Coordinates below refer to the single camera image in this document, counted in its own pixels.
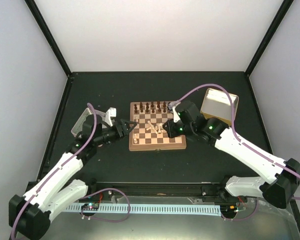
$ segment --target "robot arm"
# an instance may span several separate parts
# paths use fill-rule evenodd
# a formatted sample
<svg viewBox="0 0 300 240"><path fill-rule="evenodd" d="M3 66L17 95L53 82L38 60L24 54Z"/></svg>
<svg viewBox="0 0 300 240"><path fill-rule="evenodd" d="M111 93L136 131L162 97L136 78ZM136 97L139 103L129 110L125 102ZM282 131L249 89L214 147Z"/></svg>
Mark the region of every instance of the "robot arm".
<svg viewBox="0 0 300 240"><path fill-rule="evenodd" d="M300 164L291 158L288 161L276 157L239 136L218 118L205 119L194 103L184 101L175 106L180 120L168 120L163 128L170 138L179 135L196 136L209 145L230 154L260 177L237 177L228 179L225 190L232 196L263 197L277 208L286 208L297 190L300 180L275 163L300 173Z"/></svg>
<svg viewBox="0 0 300 240"><path fill-rule="evenodd" d="M76 135L74 142L70 144L51 171L23 196L15 195L9 201L9 225L11 227L21 208L31 199L18 221L16 230L31 240L39 240L47 232L56 216L70 204L87 195L91 187L87 182L74 179L68 186L65 187L65 184L97 153L97 146L124 138L137 125L135 122L123 119L114 121L112 118L115 115L115 108L110 108L107 113L101 114L103 123L96 126L92 140L69 161L69 158L81 148L92 133L94 126L92 113L84 117L80 133Z"/></svg>

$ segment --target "dark tabletop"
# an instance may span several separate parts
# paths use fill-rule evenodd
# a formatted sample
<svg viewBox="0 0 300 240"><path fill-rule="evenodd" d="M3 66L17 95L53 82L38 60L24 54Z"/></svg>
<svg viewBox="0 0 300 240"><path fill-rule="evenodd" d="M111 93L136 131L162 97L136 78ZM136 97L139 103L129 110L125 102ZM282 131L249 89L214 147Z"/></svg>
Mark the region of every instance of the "dark tabletop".
<svg viewBox="0 0 300 240"><path fill-rule="evenodd" d="M130 103L177 100L201 84L214 83L239 96L236 131L268 151L262 122L243 72L94 72L75 73L50 158L52 168L74 140L71 129L90 102L95 109L117 109L118 119L130 119ZM206 88L187 100L201 107ZM220 182L225 175L257 174L232 156L198 141L185 150L129 151L126 137L98 148L82 169L98 182L201 183Z"/></svg>

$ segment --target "chessboard border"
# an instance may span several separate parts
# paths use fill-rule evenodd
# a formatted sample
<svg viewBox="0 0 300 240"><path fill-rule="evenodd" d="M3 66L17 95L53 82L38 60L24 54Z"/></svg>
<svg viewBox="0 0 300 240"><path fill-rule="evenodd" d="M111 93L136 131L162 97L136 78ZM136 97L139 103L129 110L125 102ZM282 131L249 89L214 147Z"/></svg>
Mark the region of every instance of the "chessboard border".
<svg viewBox="0 0 300 240"><path fill-rule="evenodd" d="M151 101L141 101L141 103L150 103ZM130 103L130 121L134 121L134 107L135 104L137 104L137 106L139 106L140 101L139 102L131 102ZM187 148L187 141L186 141L186 136L182 135L182 143L158 143L156 144L156 149L154 149L154 145L153 144L145 144L145 145L134 145L134 131L132 130L132 132L130 132L129 134L129 150L131 152L140 152L140 151L159 151L159 150L184 150Z"/></svg>

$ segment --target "beige box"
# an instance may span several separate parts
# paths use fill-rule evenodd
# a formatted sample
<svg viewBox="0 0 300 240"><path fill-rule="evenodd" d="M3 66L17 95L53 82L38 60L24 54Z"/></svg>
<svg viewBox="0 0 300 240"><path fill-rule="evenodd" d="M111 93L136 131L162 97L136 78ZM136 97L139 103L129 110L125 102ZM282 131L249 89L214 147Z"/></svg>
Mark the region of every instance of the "beige box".
<svg viewBox="0 0 300 240"><path fill-rule="evenodd" d="M234 117L236 117L239 97L230 93L230 98L234 106ZM218 118L231 126L231 105L223 91L208 88L200 111L206 119Z"/></svg>

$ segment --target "white panel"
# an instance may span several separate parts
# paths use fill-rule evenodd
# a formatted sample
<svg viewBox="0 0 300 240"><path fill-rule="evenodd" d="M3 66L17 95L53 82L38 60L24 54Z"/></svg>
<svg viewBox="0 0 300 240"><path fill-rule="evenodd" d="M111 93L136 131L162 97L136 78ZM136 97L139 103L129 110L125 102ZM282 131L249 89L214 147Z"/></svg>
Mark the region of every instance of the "white panel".
<svg viewBox="0 0 300 240"><path fill-rule="evenodd" d="M300 0L291 5L250 78L274 153L300 162Z"/></svg>
<svg viewBox="0 0 300 240"><path fill-rule="evenodd" d="M37 177L67 77L23 0L0 0L0 240Z"/></svg>
<svg viewBox="0 0 300 240"><path fill-rule="evenodd" d="M282 0L36 0L72 71L245 71Z"/></svg>

